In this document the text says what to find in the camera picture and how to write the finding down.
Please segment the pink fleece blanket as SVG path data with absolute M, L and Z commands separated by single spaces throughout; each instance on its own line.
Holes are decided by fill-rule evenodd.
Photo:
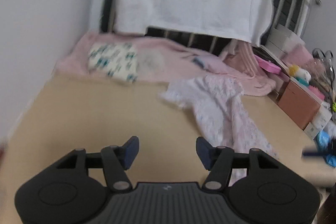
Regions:
M 164 38 L 117 36 L 114 34 L 85 34 L 75 45 L 73 51 L 56 63 L 59 73 L 88 76 L 88 53 L 94 43 L 132 43 L 138 51 L 138 62 L 144 66 L 139 80 L 152 83 L 169 83 L 180 79 L 214 74 L 237 79 L 248 96 L 265 96 L 273 91 L 276 82 L 270 79 L 259 67 L 253 55 L 252 47 L 240 42 L 238 60 L 225 63 L 223 73 L 211 73 L 193 63 L 200 55 L 212 55 L 196 48 L 187 48 L 177 42 Z

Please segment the pink floral garment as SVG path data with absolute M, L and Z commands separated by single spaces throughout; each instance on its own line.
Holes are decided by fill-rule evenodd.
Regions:
M 239 153 L 259 148 L 277 159 L 272 145 L 244 108 L 243 94 L 235 79 L 205 76 L 171 82 L 161 98 L 190 109 L 202 136 L 212 146 L 230 147 Z

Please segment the white printed carton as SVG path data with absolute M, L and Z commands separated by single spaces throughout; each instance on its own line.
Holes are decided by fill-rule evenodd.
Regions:
M 304 129 L 304 132 L 313 140 L 325 128 L 331 117 L 332 113 L 324 106 L 321 106 L 312 121 Z

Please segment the lilac folded cloth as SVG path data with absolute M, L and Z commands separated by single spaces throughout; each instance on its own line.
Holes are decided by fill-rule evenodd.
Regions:
M 223 73 L 224 64 L 215 55 L 200 55 L 193 58 L 193 63 L 211 73 Z

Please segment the magenta flat box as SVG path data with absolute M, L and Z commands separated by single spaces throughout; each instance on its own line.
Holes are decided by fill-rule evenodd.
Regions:
M 255 55 L 255 58 L 256 58 L 257 63 L 258 63 L 258 65 L 261 69 L 264 69 L 265 71 L 267 71 L 269 73 L 276 74 L 276 75 L 279 75 L 281 73 L 281 68 L 279 66 L 277 66 L 276 64 L 274 64 L 270 61 L 266 61 L 266 60 L 264 60 L 261 57 L 258 57 L 256 55 Z

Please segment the blue plastic bag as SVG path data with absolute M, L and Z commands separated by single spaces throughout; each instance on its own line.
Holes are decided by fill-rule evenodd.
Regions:
M 335 168 L 335 136 L 321 130 L 315 137 L 315 142 L 326 164 Z

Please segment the terracotta cardboard box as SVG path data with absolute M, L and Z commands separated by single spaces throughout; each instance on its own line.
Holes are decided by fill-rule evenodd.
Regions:
M 322 101 L 304 86 L 290 80 L 278 107 L 302 130 L 313 120 Z

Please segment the yellow white plush toy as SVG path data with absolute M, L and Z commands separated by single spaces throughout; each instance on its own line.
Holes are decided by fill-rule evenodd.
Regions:
M 302 79 L 307 83 L 310 82 L 311 74 L 306 69 L 303 69 L 298 65 L 290 65 L 288 69 L 291 77 Z

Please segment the metal bed frame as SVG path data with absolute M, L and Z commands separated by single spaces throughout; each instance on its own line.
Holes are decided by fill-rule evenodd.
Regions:
M 261 45 L 265 46 L 271 31 L 282 24 L 288 27 L 294 33 L 298 32 L 300 25 L 305 25 L 306 16 L 304 10 L 310 10 L 311 3 L 320 5 L 320 0 L 273 0 L 273 6 L 276 9 L 272 19 L 272 24 L 265 34 L 261 37 Z M 103 33 L 114 33 L 113 24 L 115 22 L 116 9 L 115 0 L 102 0 L 100 11 L 99 31 Z M 218 55 L 224 46 L 228 45 L 228 38 L 215 38 L 205 34 L 192 34 L 181 30 L 169 30 L 167 28 L 150 27 L 145 32 L 146 36 L 157 38 L 169 38 L 173 41 L 191 48 L 205 50 Z

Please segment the white stacked boxes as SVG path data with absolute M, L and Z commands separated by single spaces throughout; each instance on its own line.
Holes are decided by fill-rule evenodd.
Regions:
M 305 46 L 305 42 L 293 31 L 278 24 L 276 28 L 270 30 L 265 47 L 281 59 L 298 44 Z

